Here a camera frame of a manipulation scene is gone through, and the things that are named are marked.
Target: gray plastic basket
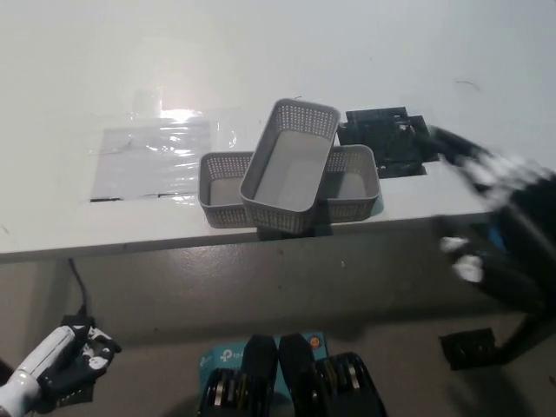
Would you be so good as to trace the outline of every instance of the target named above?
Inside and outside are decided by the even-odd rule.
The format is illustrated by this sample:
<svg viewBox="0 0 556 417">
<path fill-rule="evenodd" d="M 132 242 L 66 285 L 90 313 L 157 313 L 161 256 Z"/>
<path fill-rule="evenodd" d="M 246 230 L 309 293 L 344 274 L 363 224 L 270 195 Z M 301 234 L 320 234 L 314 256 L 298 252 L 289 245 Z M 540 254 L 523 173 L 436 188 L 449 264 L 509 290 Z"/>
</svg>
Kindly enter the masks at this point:
<svg viewBox="0 0 556 417">
<path fill-rule="evenodd" d="M 334 147 L 327 161 L 314 222 L 363 221 L 370 217 L 380 191 L 376 162 L 369 147 Z"/>
<path fill-rule="evenodd" d="M 240 187 L 255 226 L 291 234 L 309 228 L 339 121 L 332 107 L 275 104 Z"/>
<path fill-rule="evenodd" d="M 213 228 L 247 228 L 240 184 L 253 152 L 213 152 L 201 158 L 199 203 Z"/>
<path fill-rule="evenodd" d="M 247 228 L 249 221 L 239 196 L 239 181 L 252 152 L 206 154 L 201 158 L 199 201 L 214 228 Z M 319 192 L 314 222 L 360 222 L 371 215 L 380 192 L 373 151 L 364 145 L 332 149 Z M 211 195 L 215 204 L 211 204 Z"/>
</svg>

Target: mesh basket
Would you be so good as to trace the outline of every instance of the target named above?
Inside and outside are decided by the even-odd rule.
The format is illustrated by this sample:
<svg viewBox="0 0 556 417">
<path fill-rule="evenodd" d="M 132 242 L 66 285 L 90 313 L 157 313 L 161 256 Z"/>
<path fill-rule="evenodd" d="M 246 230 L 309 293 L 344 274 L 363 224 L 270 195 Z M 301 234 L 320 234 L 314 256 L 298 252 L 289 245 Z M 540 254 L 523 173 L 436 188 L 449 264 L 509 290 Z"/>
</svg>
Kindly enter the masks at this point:
<svg viewBox="0 0 556 417">
<path fill-rule="evenodd" d="M 239 195 L 239 185 L 252 155 L 252 152 L 214 152 L 201 158 L 199 203 L 213 228 L 253 226 Z"/>
<path fill-rule="evenodd" d="M 336 146 L 328 157 L 314 222 L 360 222 L 371 215 L 381 190 L 373 151 Z"/>
<path fill-rule="evenodd" d="M 240 187 L 255 226 L 290 234 L 311 226 L 339 120 L 332 107 L 275 104 Z"/>
</svg>

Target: blue box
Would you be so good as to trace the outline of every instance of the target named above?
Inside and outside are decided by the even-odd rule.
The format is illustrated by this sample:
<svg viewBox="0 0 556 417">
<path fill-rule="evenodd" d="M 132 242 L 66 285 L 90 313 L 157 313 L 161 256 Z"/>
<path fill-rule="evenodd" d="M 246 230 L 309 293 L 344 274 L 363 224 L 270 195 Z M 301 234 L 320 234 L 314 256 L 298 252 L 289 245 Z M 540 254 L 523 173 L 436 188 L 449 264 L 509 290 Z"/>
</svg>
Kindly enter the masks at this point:
<svg viewBox="0 0 556 417">
<path fill-rule="evenodd" d="M 303 337 L 309 342 L 313 348 L 314 358 L 318 361 L 328 357 L 326 340 L 322 332 L 305 333 Z M 276 346 L 280 343 L 280 337 L 275 337 Z M 247 345 L 247 341 L 238 341 L 235 343 L 225 343 L 214 346 L 199 361 L 199 375 L 201 377 L 201 390 L 205 389 L 210 373 L 218 368 L 225 367 L 230 369 L 239 369 L 242 366 L 243 349 Z M 278 364 L 278 372 L 276 374 L 275 395 L 273 405 L 291 404 L 292 399 L 289 394 L 288 387 L 284 381 L 281 372 L 280 363 Z"/>
</svg>

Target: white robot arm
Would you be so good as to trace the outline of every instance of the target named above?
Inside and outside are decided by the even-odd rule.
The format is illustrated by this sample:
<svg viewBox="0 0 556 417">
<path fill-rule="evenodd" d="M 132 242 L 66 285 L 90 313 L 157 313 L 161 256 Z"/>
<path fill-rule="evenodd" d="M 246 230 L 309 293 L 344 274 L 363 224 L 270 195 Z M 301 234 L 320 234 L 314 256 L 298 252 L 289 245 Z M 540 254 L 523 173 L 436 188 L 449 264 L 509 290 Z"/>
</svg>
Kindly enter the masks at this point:
<svg viewBox="0 0 556 417">
<path fill-rule="evenodd" d="M 121 348 L 82 315 L 66 316 L 0 387 L 0 417 L 91 401 L 96 379 Z"/>
</svg>

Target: white table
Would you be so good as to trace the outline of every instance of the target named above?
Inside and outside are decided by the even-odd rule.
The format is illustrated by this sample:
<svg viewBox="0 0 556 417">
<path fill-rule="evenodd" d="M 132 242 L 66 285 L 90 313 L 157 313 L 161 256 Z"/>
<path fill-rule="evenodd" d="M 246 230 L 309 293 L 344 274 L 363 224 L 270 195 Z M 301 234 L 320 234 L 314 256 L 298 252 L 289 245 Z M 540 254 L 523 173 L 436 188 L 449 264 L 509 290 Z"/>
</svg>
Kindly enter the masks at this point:
<svg viewBox="0 0 556 417">
<path fill-rule="evenodd" d="M 275 100 L 301 96 L 342 114 L 405 105 L 556 168 L 553 0 L 8 0 L 0 8 L 3 260 L 258 239 L 254 229 L 211 228 L 195 198 L 89 202 L 91 150 L 105 127 L 129 120 L 145 90 L 163 90 L 165 109 L 240 109 L 234 150 L 255 147 Z M 449 168 L 431 163 L 427 173 L 381 181 L 383 210 L 333 233 L 483 212 Z"/>
</svg>

